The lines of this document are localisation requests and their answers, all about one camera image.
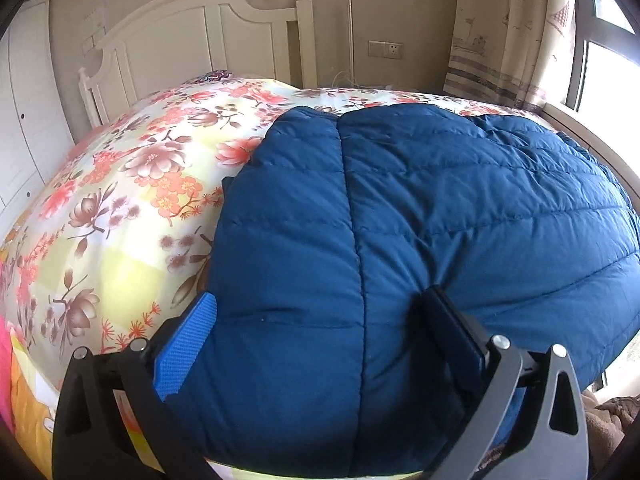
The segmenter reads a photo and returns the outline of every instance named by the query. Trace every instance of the metal rod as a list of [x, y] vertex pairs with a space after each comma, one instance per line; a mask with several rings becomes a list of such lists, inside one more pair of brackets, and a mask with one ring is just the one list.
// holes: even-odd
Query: metal rod
[[349, 72], [352, 83], [356, 81], [356, 59], [353, 47], [353, 3], [348, 2], [348, 19], [349, 19]]

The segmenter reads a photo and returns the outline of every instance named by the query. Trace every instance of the silver screw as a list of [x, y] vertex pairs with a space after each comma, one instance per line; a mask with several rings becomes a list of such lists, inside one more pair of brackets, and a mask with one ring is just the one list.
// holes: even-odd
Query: silver screw
[[500, 350], [506, 350], [511, 346], [511, 341], [509, 341], [509, 338], [505, 335], [494, 335], [491, 338], [491, 342]]
[[551, 351], [558, 357], [566, 357], [566, 348], [562, 345], [555, 344], [551, 347]]
[[143, 337], [134, 339], [130, 343], [129, 348], [131, 348], [134, 352], [142, 352], [146, 348], [146, 339]]
[[80, 348], [76, 348], [74, 351], [74, 359], [84, 359], [88, 353], [86, 346], [81, 346]]

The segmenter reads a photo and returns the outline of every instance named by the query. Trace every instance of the blue puffer garment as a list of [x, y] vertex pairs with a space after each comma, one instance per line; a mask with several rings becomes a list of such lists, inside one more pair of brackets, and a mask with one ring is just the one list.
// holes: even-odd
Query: blue puffer garment
[[613, 174], [533, 121], [294, 108], [226, 189], [218, 319], [166, 403], [204, 455], [249, 470], [428, 468], [471, 408], [421, 291], [521, 348], [562, 343], [585, 387], [640, 328], [638, 227]]

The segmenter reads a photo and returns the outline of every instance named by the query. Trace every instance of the bed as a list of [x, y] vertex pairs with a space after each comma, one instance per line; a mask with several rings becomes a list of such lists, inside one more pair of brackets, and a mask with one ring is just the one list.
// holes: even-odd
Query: bed
[[[311, 0], [276, 10], [245, 0], [155, 0], [98, 48], [100, 70], [81, 70], [79, 81], [95, 130], [0, 246], [0, 311], [13, 353], [0, 359], [11, 377], [0, 384], [0, 415], [10, 410], [16, 439], [48, 478], [73, 350], [123, 349], [188, 306], [206, 279], [222, 179], [285, 111], [426, 103], [546, 125], [529, 112], [458, 98], [316, 88]], [[126, 399], [118, 403], [139, 454], [156, 464]], [[225, 479], [249, 475], [216, 469]]]

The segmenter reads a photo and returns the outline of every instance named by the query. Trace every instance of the floral bedsheet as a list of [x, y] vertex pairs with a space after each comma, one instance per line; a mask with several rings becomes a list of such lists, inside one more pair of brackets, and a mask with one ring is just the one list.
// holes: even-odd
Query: floral bedsheet
[[[48, 476], [57, 390], [74, 348], [113, 352], [150, 337], [204, 288], [221, 181], [273, 121], [299, 105], [343, 114], [398, 103], [543, 123], [458, 98], [228, 79], [151, 95], [68, 160], [0, 246], [0, 312], [14, 342], [14, 390], [24, 392], [13, 395], [16, 435]], [[25, 408], [26, 396], [42, 409]], [[48, 444], [34, 451], [38, 431]]]

